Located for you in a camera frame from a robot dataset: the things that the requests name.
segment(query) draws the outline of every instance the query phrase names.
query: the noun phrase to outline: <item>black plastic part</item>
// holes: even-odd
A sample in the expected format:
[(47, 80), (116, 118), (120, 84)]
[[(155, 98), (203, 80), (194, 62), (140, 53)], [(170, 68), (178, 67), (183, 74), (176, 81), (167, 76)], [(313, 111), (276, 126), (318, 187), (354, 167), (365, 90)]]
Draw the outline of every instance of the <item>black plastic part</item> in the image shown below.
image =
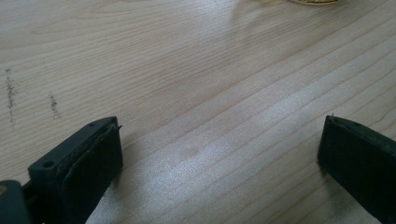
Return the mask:
[(33, 191), (47, 208), (35, 222), (85, 223), (122, 167), (119, 130), (116, 117), (99, 119), (29, 167)]
[(396, 142), (359, 123), (328, 116), (318, 163), (371, 215), (396, 223)]
[(0, 223), (31, 224), (21, 184), (18, 181), (0, 181)]

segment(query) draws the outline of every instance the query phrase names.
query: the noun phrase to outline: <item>black mark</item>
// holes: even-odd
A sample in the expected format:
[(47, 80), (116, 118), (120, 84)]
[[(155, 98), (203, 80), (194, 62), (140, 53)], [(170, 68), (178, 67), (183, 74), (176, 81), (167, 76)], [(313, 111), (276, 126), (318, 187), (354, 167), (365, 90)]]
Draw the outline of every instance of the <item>black mark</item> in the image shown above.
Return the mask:
[(60, 118), (61, 115), (59, 114), (58, 111), (58, 102), (56, 102), (55, 97), (51, 93), (49, 94), (49, 98), (50, 98), (50, 109), (52, 110), (54, 118)]
[(12, 109), (15, 106), (15, 95), (17, 95), (17, 91), (15, 90), (14, 86), (12, 85), (11, 79), (9, 77), (7, 77), (8, 109), (9, 109), (9, 115), (11, 116), (11, 119), (10, 119), (11, 123), (15, 122), (14, 115), (12, 113)]

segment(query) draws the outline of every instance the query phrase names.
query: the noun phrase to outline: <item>scuff mark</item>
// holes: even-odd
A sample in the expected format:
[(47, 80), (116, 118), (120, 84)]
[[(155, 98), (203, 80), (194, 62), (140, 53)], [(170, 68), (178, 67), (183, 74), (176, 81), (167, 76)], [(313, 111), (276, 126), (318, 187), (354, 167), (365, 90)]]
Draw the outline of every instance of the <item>scuff mark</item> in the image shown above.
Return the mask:
[(14, 114), (12, 110), (15, 106), (15, 96), (17, 95), (17, 90), (15, 90), (14, 86), (12, 85), (12, 81), (9, 77), (7, 77), (7, 97), (8, 97), (8, 109), (9, 115), (11, 116), (10, 122), (12, 124), (15, 123)]
[(58, 102), (56, 101), (56, 99), (52, 95), (52, 93), (49, 94), (49, 98), (50, 98), (50, 109), (52, 110), (53, 118), (59, 119), (61, 117), (61, 115), (59, 114), (59, 111), (58, 111)]

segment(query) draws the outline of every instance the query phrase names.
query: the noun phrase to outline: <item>gold rim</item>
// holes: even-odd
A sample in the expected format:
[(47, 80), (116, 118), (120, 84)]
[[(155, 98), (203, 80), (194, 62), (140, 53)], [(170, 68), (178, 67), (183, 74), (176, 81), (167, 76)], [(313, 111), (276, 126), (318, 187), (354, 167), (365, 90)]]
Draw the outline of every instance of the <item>gold rim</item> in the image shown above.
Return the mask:
[(337, 3), (340, 0), (290, 0), (292, 2), (301, 3), (304, 5), (323, 6)]

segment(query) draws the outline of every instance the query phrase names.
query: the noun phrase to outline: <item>table top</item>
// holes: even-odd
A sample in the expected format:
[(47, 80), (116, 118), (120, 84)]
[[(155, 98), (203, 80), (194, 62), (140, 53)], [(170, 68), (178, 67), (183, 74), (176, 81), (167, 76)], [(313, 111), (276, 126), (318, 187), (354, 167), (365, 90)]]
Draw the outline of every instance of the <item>table top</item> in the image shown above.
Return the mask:
[(396, 138), (396, 1), (0, 4), (0, 179), (117, 116), (88, 223), (378, 223), (316, 156), (329, 114)]

